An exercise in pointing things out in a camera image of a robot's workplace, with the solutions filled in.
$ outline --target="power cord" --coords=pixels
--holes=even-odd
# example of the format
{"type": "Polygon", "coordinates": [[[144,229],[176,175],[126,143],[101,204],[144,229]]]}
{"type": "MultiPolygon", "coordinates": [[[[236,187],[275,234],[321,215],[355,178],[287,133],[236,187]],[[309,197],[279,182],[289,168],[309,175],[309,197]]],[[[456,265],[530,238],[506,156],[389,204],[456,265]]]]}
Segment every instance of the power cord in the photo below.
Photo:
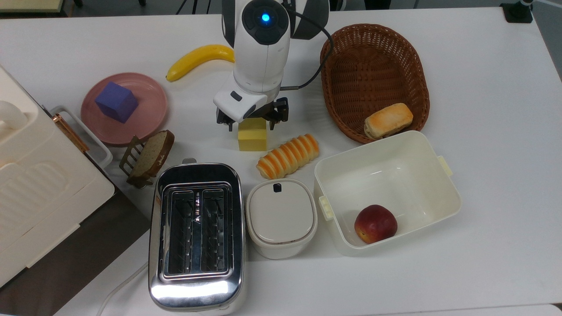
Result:
{"type": "Polygon", "coordinates": [[[142,267],[140,267],[135,273],[133,273],[132,276],[130,276],[128,279],[126,279],[125,281],[123,281],[123,283],[119,284],[113,291],[111,291],[111,293],[109,293],[105,299],[105,301],[103,301],[102,306],[99,307],[98,313],[96,314],[96,316],[101,316],[101,314],[103,313],[103,310],[105,309],[105,306],[107,305],[107,303],[109,302],[109,300],[111,300],[111,298],[113,297],[113,295],[115,295],[115,293],[119,292],[120,289],[122,289],[124,286],[126,286],[129,282],[131,282],[136,276],[138,276],[141,272],[143,272],[143,270],[146,269],[146,267],[148,267],[148,261],[143,264],[142,267]]]}
{"type": "Polygon", "coordinates": [[[326,54],[326,56],[324,56],[324,59],[322,60],[322,62],[320,63],[320,66],[318,67],[316,73],[312,76],[312,78],[309,79],[309,81],[301,84],[301,85],[290,85],[287,87],[281,87],[280,91],[290,91],[290,90],[299,90],[302,89],[304,87],[306,87],[309,83],[311,83],[314,79],[316,79],[316,77],[318,76],[318,74],[320,73],[320,71],[322,71],[322,67],[324,67],[324,64],[326,64],[326,61],[328,60],[328,57],[330,57],[330,55],[332,54],[332,52],[334,51],[334,40],[332,39],[332,36],[330,35],[330,33],[328,33],[328,31],[326,31],[326,29],[321,26],[320,24],[318,24],[316,21],[296,12],[295,10],[292,10],[288,7],[285,7],[285,9],[287,10],[287,12],[294,14],[298,17],[300,17],[301,19],[309,22],[310,24],[314,25],[315,27],[319,28],[328,38],[328,40],[330,41],[330,50],[328,51],[328,53],[326,54]]]}
{"type": "Polygon", "coordinates": [[[195,9],[197,9],[197,0],[193,0],[193,10],[191,10],[191,14],[195,14],[195,9]]]}
{"type": "Polygon", "coordinates": [[[186,3],[186,2],[187,2],[187,0],[183,0],[183,2],[182,2],[182,5],[181,5],[181,6],[179,6],[179,9],[178,9],[178,11],[176,12],[176,15],[178,15],[178,14],[179,14],[179,12],[180,12],[180,11],[182,10],[182,8],[183,8],[183,5],[184,5],[184,4],[186,3]]]}

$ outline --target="striped pastry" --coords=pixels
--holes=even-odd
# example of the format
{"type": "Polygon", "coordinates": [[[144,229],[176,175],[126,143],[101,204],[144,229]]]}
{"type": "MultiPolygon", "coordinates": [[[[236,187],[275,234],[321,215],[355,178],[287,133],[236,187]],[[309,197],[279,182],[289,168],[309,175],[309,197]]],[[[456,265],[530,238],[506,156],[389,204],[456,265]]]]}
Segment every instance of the striped pastry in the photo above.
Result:
{"type": "Polygon", "coordinates": [[[266,179],[279,179],[318,157],[318,142],[310,134],[300,135],[260,158],[256,168],[266,179]]]}

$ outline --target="pink plate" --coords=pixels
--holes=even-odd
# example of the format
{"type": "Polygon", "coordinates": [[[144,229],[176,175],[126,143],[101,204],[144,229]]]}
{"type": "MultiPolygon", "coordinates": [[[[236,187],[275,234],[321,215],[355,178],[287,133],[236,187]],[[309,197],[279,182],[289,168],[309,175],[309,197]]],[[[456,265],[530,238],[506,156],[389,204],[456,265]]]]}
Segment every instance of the pink plate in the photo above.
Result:
{"type": "Polygon", "coordinates": [[[137,73],[109,76],[98,82],[84,98],[80,116],[100,141],[112,146],[127,146],[133,135],[145,140],[162,124],[166,116],[166,93],[154,79],[137,73]],[[95,102],[108,82],[131,90],[139,106],[125,124],[102,113],[95,102]]]}

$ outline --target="yellow sponge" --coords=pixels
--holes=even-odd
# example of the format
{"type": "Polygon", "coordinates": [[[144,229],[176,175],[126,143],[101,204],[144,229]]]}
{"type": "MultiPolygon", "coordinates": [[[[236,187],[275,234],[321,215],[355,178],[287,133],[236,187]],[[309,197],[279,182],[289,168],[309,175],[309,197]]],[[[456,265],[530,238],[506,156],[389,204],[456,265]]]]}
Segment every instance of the yellow sponge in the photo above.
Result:
{"type": "Polygon", "coordinates": [[[249,118],[238,124],[238,147],[240,151],[267,151],[267,121],[249,118]]]}

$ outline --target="stainless steel toaster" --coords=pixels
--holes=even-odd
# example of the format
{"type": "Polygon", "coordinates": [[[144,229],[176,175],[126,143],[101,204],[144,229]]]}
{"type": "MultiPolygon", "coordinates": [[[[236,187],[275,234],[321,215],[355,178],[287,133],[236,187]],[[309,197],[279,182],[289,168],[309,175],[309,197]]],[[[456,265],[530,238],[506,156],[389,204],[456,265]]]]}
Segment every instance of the stainless steel toaster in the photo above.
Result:
{"type": "Polygon", "coordinates": [[[156,183],[148,285],[176,312],[226,315],[245,300],[245,222],[240,180],[224,164],[184,164],[156,183]]]}

